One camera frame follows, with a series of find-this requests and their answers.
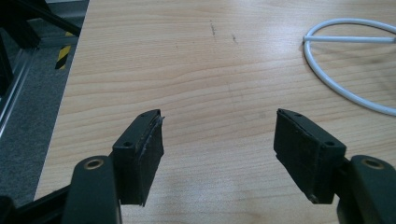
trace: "white cable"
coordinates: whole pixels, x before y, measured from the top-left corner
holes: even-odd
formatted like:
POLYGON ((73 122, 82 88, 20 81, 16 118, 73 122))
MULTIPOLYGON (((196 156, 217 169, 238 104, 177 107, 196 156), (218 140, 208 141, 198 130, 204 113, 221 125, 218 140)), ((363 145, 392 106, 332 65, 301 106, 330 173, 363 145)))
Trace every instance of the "white cable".
POLYGON ((372 26, 372 27, 375 27, 378 29, 389 31, 394 34, 396 34, 396 27, 385 24, 383 22, 369 21, 369 20, 364 20, 364 19, 350 19, 350 18, 334 19, 334 20, 324 21, 324 22, 314 26, 306 34, 305 39, 307 37, 308 37, 308 39, 304 41, 304 54, 305 54, 305 58, 306 58, 308 64, 311 66, 312 70, 316 73, 316 75, 320 78, 320 80, 322 80, 327 86, 329 86, 334 91, 338 92, 342 96, 346 97, 348 100, 350 100, 358 105, 362 105, 366 108, 372 109, 374 111, 377 111, 377 112, 380 112, 383 114, 396 116, 396 108, 391 108, 391 107, 387 107, 384 105, 379 105, 379 104, 373 103, 373 102, 368 101, 364 98, 361 98, 358 95, 352 93, 351 91, 348 91, 347 89, 344 89, 343 87, 341 87, 334 80, 332 80, 320 68, 318 63, 315 61, 314 56, 312 55, 312 52, 311 52, 311 40, 309 40, 309 38, 311 38, 311 37, 309 37, 309 36, 312 36, 315 32, 317 32, 318 30, 320 30, 326 26, 331 26, 331 25, 336 25, 336 24, 359 24, 359 25, 372 26))
POLYGON ((306 35, 304 41, 394 44, 393 37, 306 35))

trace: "yellow and black tape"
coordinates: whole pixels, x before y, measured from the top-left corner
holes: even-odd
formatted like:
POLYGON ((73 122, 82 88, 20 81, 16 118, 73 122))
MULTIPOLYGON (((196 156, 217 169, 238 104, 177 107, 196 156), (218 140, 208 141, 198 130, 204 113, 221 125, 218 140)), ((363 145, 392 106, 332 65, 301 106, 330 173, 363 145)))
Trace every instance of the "yellow and black tape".
MULTIPOLYGON (((72 36, 69 32, 66 32, 66 36, 72 36)), ((55 69, 65 69, 67 56, 69 56, 71 46, 63 46, 59 51, 58 60, 56 61, 55 69)))

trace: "dark mark on table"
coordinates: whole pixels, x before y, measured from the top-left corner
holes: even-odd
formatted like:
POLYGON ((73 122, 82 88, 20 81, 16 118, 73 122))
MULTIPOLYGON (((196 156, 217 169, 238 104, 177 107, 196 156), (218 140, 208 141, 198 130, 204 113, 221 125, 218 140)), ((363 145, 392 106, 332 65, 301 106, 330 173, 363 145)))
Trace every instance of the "dark mark on table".
POLYGON ((212 29, 212 35, 215 36, 216 35, 216 29, 215 29, 215 26, 213 25, 212 21, 210 21, 210 28, 212 29))
POLYGON ((232 36, 233 36, 233 42, 234 42, 235 44, 239 44, 238 41, 236 41, 235 35, 232 35, 232 36))

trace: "wood grain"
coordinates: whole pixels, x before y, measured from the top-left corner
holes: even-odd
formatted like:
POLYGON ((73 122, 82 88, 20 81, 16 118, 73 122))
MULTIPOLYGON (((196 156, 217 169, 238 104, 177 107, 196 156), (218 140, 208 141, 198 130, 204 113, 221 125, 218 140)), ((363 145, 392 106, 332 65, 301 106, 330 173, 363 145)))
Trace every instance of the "wood grain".
MULTIPOLYGON (((348 146, 396 165, 396 119, 323 85, 303 35, 332 18, 392 23, 394 1, 91 0, 36 197, 74 166, 107 155, 140 113, 160 108, 165 155, 145 208, 124 223, 337 223, 313 205, 273 150, 276 110, 298 111, 348 146)), ((383 35, 356 26, 323 34, 383 35)), ((396 107, 396 48, 314 44, 328 74, 396 107)))

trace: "screw hole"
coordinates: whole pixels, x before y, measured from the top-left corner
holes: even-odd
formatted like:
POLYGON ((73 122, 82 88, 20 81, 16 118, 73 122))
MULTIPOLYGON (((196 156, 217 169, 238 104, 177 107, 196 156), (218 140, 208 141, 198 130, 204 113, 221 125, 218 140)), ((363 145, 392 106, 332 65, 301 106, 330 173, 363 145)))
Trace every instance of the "screw hole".
POLYGON ((326 144, 329 147, 333 147, 335 145, 334 142, 330 142, 330 141, 329 142, 325 142, 324 144, 326 144))
POLYGON ((371 160, 371 159, 363 159, 361 162, 364 165, 366 165, 370 168, 376 169, 376 170, 382 170, 385 168, 384 165, 379 161, 375 161, 375 160, 371 160))
POLYGON ((132 143, 132 142, 124 142, 124 143, 123 143, 123 145, 124 145, 125 147, 131 147, 133 144, 134 144, 134 143, 132 143))
POLYGON ((85 168, 86 170, 94 170, 94 169, 96 169, 96 168, 101 167, 101 166, 103 165, 103 163, 104 163, 103 160, 94 159, 94 160, 91 160, 91 161, 87 161, 87 162, 84 164, 84 168, 85 168))

